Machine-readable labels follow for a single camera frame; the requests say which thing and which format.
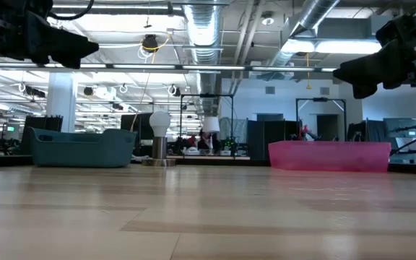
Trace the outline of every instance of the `red object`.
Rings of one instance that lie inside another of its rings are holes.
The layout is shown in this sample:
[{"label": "red object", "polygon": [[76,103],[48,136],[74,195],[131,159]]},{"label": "red object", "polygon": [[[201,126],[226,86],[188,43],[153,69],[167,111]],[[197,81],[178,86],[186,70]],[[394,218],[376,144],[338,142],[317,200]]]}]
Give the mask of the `red object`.
[{"label": "red object", "polygon": [[269,144],[273,168],[346,172],[387,172],[387,142],[300,142]]}]

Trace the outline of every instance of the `plastic bin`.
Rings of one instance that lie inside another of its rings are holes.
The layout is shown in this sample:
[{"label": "plastic bin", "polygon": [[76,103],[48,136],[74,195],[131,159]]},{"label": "plastic bin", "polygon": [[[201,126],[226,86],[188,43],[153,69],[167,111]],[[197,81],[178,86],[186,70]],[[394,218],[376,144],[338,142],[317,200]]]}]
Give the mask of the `plastic bin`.
[{"label": "plastic bin", "polygon": [[29,128],[35,165],[118,168],[131,162],[136,134],[107,129],[103,134],[70,134]]}]

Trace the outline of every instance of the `door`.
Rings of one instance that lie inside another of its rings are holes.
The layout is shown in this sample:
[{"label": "door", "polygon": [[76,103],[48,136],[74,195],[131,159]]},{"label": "door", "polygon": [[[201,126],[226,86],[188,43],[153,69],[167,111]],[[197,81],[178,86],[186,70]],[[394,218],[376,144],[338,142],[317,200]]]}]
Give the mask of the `door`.
[{"label": "door", "polygon": [[317,135],[321,137],[321,141],[331,141],[338,136],[338,115],[317,115]]}]

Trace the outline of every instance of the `ceiling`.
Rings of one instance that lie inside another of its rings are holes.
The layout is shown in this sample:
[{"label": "ceiling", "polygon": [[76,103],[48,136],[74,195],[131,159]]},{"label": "ceiling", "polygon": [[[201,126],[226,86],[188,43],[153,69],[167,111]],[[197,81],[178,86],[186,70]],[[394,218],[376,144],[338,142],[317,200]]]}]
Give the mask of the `ceiling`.
[{"label": "ceiling", "polygon": [[[87,3],[87,1],[58,1],[54,4]],[[136,1],[119,1],[120,3],[132,3]],[[266,61],[269,60],[281,48],[280,32],[285,18],[290,17],[300,11],[303,1],[266,1],[263,11],[273,12],[272,18],[274,23],[263,25],[259,23],[253,37],[253,47],[250,48],[246,62]],[[235,0],[222,11],[221,28],[222,31],[222,52],[221,64],[232,64],[235,49],[239,39],[239,31],[244,20],[244,13],[247,1]],[[331,11],[328,17],[363,19],[371,16],[378,9],[389,6],[403,6],[405,8],[416,5],[416,1],[355,1],[342,0],[337,8]],[[386,9],[391,14],[397,9]],[[155,63],[155,64],[190,64],[192,62],[190,50],[185,49],[189,45],[186,21],[183,17],[164,16],[164,15],[110,15],[110,14],[88,14],[72,22],[55,21],[50,19],[49,22],[56,27],[63,28],[70,32],[88,37],[91,41],[100,44],[100,51],[85,58],[82,63]],[[142,57],[139,53],[140,43],[145,35],[155,34],[160,45],[167,42],[160,48],[155,57]],[[305,56],[294,56],[292,62],[295,66],[339,66],[343,61],[348,61],[358,57],[357,55],[347,54],[326,54],[310,53],[308,60]],[[11,61],[7,58],[0,58],[0,61]],[[153,102],[170,102],[175,105],[133,105],[129,112],[141,111],[151,112],[152,110],[171,110],[178,111],[180,100],[168,94],[168,87],[175,85],[180,87],[182,92],[196,93],[196,75],[195,74],[145,74],[145,73],[111,73],[111,72],[74,72],[73,77],[78,82],[78,102],[85,100],[101,100],[97,96],[86,96],[83,91],[85,87],[113,87],[116,88],[116,98],[122,101],[151,100]],[[306,74],[296,74],[295,79],[306,77]],[[46,71],[7,71],[0,69],[0,100],[39,100],[36,97],[24,95],[20,90],[24,85],[34,87],[48,94],[49,73]],[[148,81],[147,90],[143,89]],[[126,91],[120,87],[126,84]],[[27,113],[43,114],[46,104],[39,103],[20,103],[10,104],[13,111],[0,110],[0,113],[11,116],[25,116]],[[193,113],[195,107],[190,105],[188,113]],[[77,105],[78,112],[87,111],[113,111],[111,105],[89,104]],[[97,114],[97,121],[103,121],[100,114]],[[0,121],[7,121],[8,116],[0,118]],[[87,123],[82,120],[77,122],[79,129],[84,128]]]}]

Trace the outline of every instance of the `wall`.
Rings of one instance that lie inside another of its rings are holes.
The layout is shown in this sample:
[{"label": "wall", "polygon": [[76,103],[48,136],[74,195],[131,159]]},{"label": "wall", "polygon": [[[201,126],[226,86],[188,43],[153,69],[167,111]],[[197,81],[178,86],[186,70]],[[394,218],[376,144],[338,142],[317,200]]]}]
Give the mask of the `wall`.
[{"label": "wall", "polygon": [[401,86],[395,90],[383,90],[378,87],[375,95],[363,100],[363,118],[416,118],[416,88]]},{"label": "wall", "polygon": [[[306,89],[308,81],[294,82],[290,80],[274,80],[264,82],[257,79],[245,79],[240,84],[234,97],[234,109],[238,119],[256,120],[258,113],[280,113],[285,120],[296,120],[296,98],[319,98],[320,87],[330,87],[330,95],[327,98],[339,98],[339,86],[334,85],[331,80],[311,80],[312,89]],[[275,95],[267,95],[265,87],[275,87]],[[230,80],[223,79],[222,89],[227,93],[230,88]],[[317,115],[337,114],[339,115],[340,139],[343,139],[343,112],[332,102],[315,103],[308,102],[300,109],[300,118],[303,124],[308,125],[314,133],[317,131]],[[230,118],[230,106],[222,101],[220,117]]]}]

